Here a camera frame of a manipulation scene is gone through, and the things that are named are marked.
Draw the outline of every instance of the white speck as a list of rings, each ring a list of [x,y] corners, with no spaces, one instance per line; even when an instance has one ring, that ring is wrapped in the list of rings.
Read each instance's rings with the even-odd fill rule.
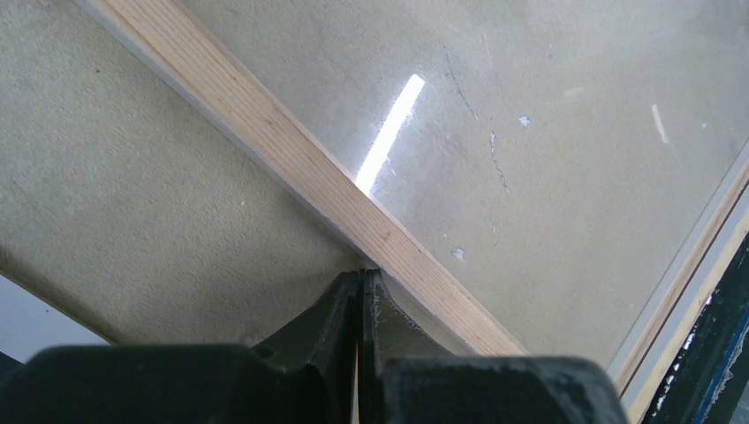
[[[452,255],[455,257],[455,259],[465,262],[465,250],[458,248],[455,250],[455,252],[452,253]]]
[[[653,110],[653,120],[655,120],[655,127],[658,129],[658,133],[661,135],[661,141],[664,144],[669,144],[669,138],[666,137],[666,129],[663,128],[663,122],[661,121],[661,114],[658,113],[658,105],[654,104],[650,107]]]
[[[689,337],[686,338],[686,341],[684,342],[684,346],[683,346],[685,351],[689,350],[689,345],[692,344],[693,339],[694,339],[694,333],[690,334]]]

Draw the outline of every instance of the wooden slat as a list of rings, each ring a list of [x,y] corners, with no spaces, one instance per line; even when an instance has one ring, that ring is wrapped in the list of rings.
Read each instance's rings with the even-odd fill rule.
[[[479,354],[525,352],[424,246],[354,185],[320,143],[183,5],[171,0],[78,3],[227,138],[395,277],[469,348]]]
[[[626,406],[631,421],[641,419],[647,411],[661,380],[705,306],[705,301],[728,268],[748,231],[749,196],[743,194],[697,268],[694,284],[687,285],[681,298],[673,306],[659,337],[653,342],[622,395],[622,404]]]

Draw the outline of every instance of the wooden strip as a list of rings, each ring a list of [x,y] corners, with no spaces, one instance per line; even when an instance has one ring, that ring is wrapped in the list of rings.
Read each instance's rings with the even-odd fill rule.
[[[648,408],[705,300],[749,231],[749,144],[708,203],[611,365],[632,421]]]
[[[265,87],[171,0],[78,0],[222,133],[326,218],[480,354],[525,350],[411,234],[362,193]]]

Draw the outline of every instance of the clamp jaw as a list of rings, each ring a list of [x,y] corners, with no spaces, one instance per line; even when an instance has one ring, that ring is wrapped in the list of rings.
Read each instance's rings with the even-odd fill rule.
[[[575,358],[456,357],[376,270],[339,275],[251,348],[62,347],[0,387],[0,422],[626,423],[608,377]]]

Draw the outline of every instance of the crack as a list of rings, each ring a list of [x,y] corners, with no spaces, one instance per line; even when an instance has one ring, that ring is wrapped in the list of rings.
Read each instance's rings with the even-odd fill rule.
[[[455,77],[454,71],[452,71],[452,64],[450,63],[450,55],[447,53],[447,47],[443,44],[443,49],[445,51],[445,62],[447,62],[447,69],[450,71],[450,76],[452,77],[452,80],[455,82],[455,87],[458,88],[458,94],[463,99],[463,102],[465,103],[465,106],[468,108],[468,110],[473,113],[473,118],[477,121],[479,120],[479,116],[476,115],[476,111],[473,110],[473,107],[471,107],[471,103],[468,102],[468,99],[465,98],[465,94],[463,94],[463,89],[460,88],[460,83],[458,82],[458,79]]]
[[[504,173],[502,172],[502,169],[499,167],[499,160],[496,158],[496,134],[492,131],[491,133],[491,146],[492,146],[492,161],[494,161],[494,167],[496,168],[497,172],[499,172],[499,179],[502,181],[502,186],[505,190],[507,190],[507,193],[512,193],[510,191],[510,188],[507,186],[507,178],[504,177]]]

